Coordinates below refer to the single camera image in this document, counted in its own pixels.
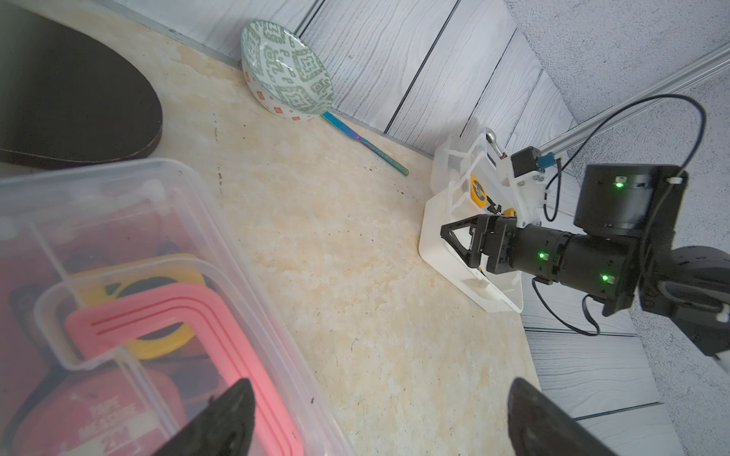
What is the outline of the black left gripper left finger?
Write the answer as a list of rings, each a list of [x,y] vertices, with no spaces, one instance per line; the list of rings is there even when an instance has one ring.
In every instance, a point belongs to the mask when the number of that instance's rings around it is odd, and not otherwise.
[[[254,436],[256,399],[241,378],[166,442],[155,456],[247,455]]]

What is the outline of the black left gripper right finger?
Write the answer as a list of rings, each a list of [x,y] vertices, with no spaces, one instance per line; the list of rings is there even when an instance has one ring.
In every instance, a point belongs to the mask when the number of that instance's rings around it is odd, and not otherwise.
[[[522,377],[509,389],[508,431],[516,455],[615,455]]]

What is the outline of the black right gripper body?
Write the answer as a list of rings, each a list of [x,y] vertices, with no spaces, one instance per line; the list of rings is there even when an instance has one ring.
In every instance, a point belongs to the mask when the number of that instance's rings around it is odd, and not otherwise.
[[[631,307],[639,281],[638,241],[608,239],[489,216],[484,235],[487,271],[519,271],[583,292],[609,317]]]

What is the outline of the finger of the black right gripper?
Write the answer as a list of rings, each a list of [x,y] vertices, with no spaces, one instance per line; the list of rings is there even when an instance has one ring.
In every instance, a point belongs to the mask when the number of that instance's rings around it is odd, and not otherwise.
[[[485,244],[484,215],[444,224],[440,235],[467,267],[480,267]]]

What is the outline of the white toolbox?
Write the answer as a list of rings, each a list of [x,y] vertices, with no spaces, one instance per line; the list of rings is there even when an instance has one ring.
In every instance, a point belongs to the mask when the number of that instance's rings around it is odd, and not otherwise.
[[[513,160],[496,134],[482,129],[470,146],[459,150],[454,135],[435,151],[430,187],[418,252],[429,266],[488,313],[524,309],[522,274],[494,275],[487,269],[478,229],[490,217],[513,216],[523,228],[540,222],[547,185],[543,171],[518,176]]]

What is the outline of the pink toolbox with clear lid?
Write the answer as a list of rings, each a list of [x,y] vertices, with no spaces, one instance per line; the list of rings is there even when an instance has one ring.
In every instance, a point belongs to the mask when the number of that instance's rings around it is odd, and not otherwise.
[[[202,178],[1,182],[5,455],[351,455]]]

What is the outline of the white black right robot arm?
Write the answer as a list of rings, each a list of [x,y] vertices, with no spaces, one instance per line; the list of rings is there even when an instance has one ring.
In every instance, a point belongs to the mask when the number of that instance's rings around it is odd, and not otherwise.
[[[443,225],[440,235],[471,269],[560,283],[602,304],[605,317],[638,300],[727,369],[729,256],[672,246],[687,184],[678,165],[590,165],[574,217],[579,234],[478,215]]]

